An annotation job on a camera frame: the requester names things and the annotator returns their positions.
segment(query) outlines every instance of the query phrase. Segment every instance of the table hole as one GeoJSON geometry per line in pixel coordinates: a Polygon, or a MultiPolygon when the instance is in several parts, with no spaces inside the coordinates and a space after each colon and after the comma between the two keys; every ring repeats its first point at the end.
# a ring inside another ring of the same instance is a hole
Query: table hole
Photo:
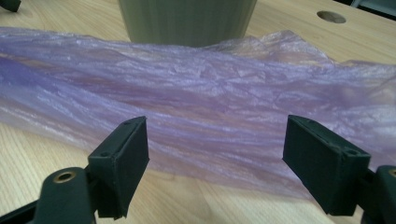
{"type": "Polygon", "coordinates": [[[325,20],[325,21],[329,21],[329,22],[334,22],[334,23],[345,23],[347,20],[345,19],[345,17],[341,16],[338,13],[335,12],[330,12],[330,11],[319,11],[317,13],[317,15],[325,20]]]}

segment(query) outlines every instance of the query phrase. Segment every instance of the screw hole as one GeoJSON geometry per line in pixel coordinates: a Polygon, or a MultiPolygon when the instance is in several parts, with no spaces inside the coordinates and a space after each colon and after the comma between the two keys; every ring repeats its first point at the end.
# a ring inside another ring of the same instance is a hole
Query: screw hole
{"type": "Polygon", "coordinates": [[[354,156],[356,156],[356,155],[359,154],[357,151],[352,150],[352,149],[348,150],[346,153],[351,154],[351,155],[354,155],[354,156]]]}
{"type": "Polygon", "coordinates": [[[62,184],[64,182],[67,182],[67,181],[73,179],[74,177],[76,177],[75,172],[66,171],[61,174],[56,175],[55,178],[53,178],[53,182],[55,182],[57,184],[62,184]]]}

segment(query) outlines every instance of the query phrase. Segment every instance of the translucent plastic sheet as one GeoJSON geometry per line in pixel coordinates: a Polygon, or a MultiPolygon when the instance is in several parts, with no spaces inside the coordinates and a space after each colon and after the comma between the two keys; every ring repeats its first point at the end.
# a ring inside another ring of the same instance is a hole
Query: translucent plastic sheet
{"type": "Polygon", "coordinates": [[[151,169],[294,196],[306,191],[281,160],[288,114],[372,153],[372,168],[394,164],[395,78],[289,31],[192,49],[0,28],[2,122],[93,150],[144,115],[151,169]]]}

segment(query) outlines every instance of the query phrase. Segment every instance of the wood grain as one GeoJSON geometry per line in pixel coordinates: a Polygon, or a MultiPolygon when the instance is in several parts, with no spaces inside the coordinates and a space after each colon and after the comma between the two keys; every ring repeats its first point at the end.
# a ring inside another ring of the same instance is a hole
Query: wood grain
{"type": "MultiPolygon", "coordinates": [[[[18,13],[0,9],[0,25],[128,41],[116,0],[24,0],[18,13]]],[[[329,0],[259,0],[247,35],[292,30],[343,62],[396,62],[396,23],[329,0]],[[320,10],[343,15],[335,24],[320,10]]],[[[0,123],[0,215],[35,200],[44,178],[84,167],[88,152],[0,123]]],[[[359,223],[329,217],[312,200],[233,189],[185,176],[146,171],[128,218],[117,223],[359,223]]],[[[99,223],[113,220],[99,219],[99,223]]]]}

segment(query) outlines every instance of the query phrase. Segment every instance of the brass insert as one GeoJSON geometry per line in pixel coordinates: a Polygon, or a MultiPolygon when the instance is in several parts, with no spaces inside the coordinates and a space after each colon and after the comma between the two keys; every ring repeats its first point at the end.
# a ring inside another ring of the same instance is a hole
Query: brass insert
{"type": "Polygon", "coordinates": [[[53,182],[62,184],[76,177],[76,173],[72,171],[64,171],[53,178],[53,182]]]}

